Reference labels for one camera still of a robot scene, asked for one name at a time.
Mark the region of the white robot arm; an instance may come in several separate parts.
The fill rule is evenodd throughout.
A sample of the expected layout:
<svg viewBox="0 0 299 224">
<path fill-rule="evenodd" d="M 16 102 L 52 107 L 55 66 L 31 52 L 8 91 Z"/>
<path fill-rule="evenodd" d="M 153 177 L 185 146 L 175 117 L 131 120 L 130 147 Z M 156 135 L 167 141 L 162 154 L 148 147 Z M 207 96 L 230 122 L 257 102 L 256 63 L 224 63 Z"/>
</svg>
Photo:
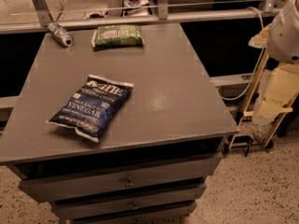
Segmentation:
<svg viewBox="0 0 299 224">
<path fill-rule="evenodd" d="M 267 48 L 269 57 L 279 62 L 273 71 L 264 71 L 253 108 L 253 123 L 264 126 L 299 92 L 298 0 L 289 0 L 269 25 L 250 39 L 249 45 Z"/>
</svg>

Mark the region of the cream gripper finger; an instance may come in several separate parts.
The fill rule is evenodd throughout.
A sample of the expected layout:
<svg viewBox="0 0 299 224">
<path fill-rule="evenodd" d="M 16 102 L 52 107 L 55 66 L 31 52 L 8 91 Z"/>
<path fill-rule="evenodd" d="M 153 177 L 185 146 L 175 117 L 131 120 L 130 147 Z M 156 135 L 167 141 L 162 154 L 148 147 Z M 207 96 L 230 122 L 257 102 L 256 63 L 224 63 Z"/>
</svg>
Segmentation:
<svg viewBox="0 0 299 224">
<path fill-rule="evenodd" d="M 259 96 L 253 107 L 253 123 L 259 126 L 268 125 L 297 92 L 298 65 L 284 63 L 273 71 L 265 69 L 258 88 Z"/>
<path fill-rule="evenodd" d="M 268 34 L 270 30 L 270 25 L 266 25 L 257 35 L 253 36 L 249 45 L 256 49 L 264 49 L 267 47 Z"/>
</svg>

